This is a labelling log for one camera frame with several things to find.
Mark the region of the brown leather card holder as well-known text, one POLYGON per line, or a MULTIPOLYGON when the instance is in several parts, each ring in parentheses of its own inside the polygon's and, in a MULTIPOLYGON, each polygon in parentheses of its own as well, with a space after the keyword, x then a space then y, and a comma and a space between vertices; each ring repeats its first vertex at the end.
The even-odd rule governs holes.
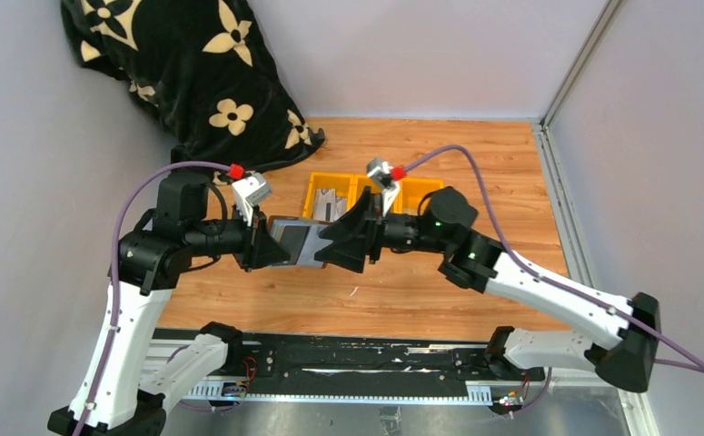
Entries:
POLYGON ((270 235, 290 255, 287 261, 274 264, 272 268, 325 268, 326 263, 316 261, 314 255, 331 242, 319 235, 329 224, 329 222, 302 217, 270 218, 268 222, 270 235))

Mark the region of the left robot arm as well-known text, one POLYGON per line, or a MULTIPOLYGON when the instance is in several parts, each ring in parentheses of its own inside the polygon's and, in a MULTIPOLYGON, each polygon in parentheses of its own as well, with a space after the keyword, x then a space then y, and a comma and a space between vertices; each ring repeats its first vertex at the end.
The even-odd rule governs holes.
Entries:
POLYGON ((193 259, 211 263, 231 255, 247 272, 286 262, 288 252, 270 235, 260 202, 271 192, 259 173, 230 170, 233 208, 206 216, 212 181, 189 171, 169 173, 157 204, 129 233, 114 230, 107 308, 94 355, 71 402, 50 414, 58 435, 159 435, 176 405, 203 378, 218 371, 238 379, 246 394, 261 364, 238 329, 206 324, 193 341, 144 376, 156 324, 193 259))

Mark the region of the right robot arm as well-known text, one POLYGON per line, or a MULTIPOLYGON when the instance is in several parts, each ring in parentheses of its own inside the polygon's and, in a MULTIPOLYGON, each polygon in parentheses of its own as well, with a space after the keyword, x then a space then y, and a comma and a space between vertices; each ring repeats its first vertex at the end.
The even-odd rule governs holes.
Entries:
POLYGON ((321 232, 315 259, 361 273, 383 250, 437 253, 438 270, 453 285, 527 305, 565 324, 562 331, 497 328, 482 367, 497 379, 530 369, 561 368, 596 374, 618 389, 643 393, 659 342, 659 303, 590 288, 523 258, 473 229, 477 210, 457 190, 428 193, 416 214, 387 213, 383 197, 365 189, 353 208, 321 232))

